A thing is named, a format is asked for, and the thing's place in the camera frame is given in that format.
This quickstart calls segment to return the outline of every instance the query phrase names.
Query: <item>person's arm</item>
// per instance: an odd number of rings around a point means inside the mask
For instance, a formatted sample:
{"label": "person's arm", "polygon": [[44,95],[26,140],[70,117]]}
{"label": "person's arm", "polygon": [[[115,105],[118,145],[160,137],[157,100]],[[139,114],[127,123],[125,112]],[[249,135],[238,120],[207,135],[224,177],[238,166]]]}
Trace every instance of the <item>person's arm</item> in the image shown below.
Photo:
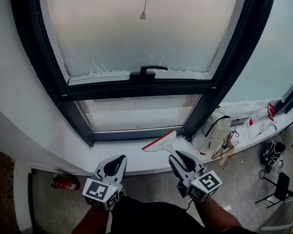
{"label": "person's arm", "polygon": [[82,221],[73,230],[72,234],[105,234],[108,220],[108,211],[90,207]]}
{"label": "person's arm", "polygon": [[193,201],[197,212],[199,213],[205,227],[224,232],[225,230],[239,226],[239,221],[225,211],[215,200],[208,198],[203,203]]}

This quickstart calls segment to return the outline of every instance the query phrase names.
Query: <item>window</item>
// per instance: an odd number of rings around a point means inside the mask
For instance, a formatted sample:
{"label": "window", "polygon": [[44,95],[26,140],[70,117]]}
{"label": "window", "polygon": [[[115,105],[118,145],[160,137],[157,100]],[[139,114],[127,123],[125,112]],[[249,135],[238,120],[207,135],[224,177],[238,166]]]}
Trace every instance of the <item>window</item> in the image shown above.
{"label": "window", "polygon": [[273,0],[11,0],[37,76],[94,141],[185,138],[255,49]]}
{"label": "window", "polygon": [[252,115],[268,103],[279,102],[279,111],[285,101],[292,100],[292,91],[293,0],[274,0],[251,58],[220,105],[232,117]]}

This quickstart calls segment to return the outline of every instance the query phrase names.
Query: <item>floor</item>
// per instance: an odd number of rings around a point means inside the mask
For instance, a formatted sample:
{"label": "floor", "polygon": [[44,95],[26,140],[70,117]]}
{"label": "floor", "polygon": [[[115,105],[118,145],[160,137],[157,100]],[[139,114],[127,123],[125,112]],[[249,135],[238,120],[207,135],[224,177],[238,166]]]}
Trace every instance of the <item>floor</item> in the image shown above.
{"label": "floor", "polygon": [[[258,153],[260,144],[234,155],[235,158],[243,160],[247,165],[250,174],[258,174],[262,169],[259,163]],[[293,191],[293,148],[286,149],[282,154],[284,167],[282,172],[290,177],[289,189]],[[243,163],[236,159],[230,160],[219,177],[223,185],[213,198],[229,212],[233,214],[243,225],[251,231],[258,231],[259,228],[272,216],[278,206],[269,209],[268,202],[262,201],[255,205],[255,201],[274,192],[273,185],[260,179],[257,175],[249,175]],[[219,166],[218,161],[207,163],[210,170],[219,173],[224,166]],[[271,171],[267,177],[277,182],[278,173]],[[33,176],[33,204],[36,224],[42,233],[63,234],[70,233],[81,221],[89,209],[81,190],[64,191],[53,189],[51,181],[54,174],[44,171],[37,171]],[[82,186],[86,177],[78,177]],[[188,197],[181,198],[176,185],[178,179],[173,172],[166,172],[152,175],[127,176],[123,180],[126,193],[143,202],[168,202],[184,208]],[[187,211],[198,221],[201,221],[194,204]]]}

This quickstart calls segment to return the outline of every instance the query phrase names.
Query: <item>red bottle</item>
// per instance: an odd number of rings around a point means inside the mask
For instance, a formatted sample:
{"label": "red bottle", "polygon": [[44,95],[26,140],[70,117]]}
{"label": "red bottle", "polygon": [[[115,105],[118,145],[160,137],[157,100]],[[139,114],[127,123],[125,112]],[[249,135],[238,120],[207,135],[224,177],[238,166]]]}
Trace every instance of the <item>red bottle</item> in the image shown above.
{"label": "red bottle", "polygon": [[77,179],[56,175],[51,186],[57,189],[78,190],[80,183]]}

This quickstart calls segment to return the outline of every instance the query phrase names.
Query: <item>window handle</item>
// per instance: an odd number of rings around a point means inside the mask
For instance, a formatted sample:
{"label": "window handle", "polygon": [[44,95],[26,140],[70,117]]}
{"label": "window handle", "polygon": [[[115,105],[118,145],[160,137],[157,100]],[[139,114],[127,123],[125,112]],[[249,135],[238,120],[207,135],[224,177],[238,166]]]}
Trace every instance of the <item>window handle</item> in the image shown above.
{"label": "window handle", "polygon": [[140,71],[132,71],[132,72],[130,72],[130,78],[131,79],[152,79],[152,78],[154,78],[155,77],[155,72],[150,71],[148,69],[168,70],[167,67],[156,66],[156,65],[142,66]]}

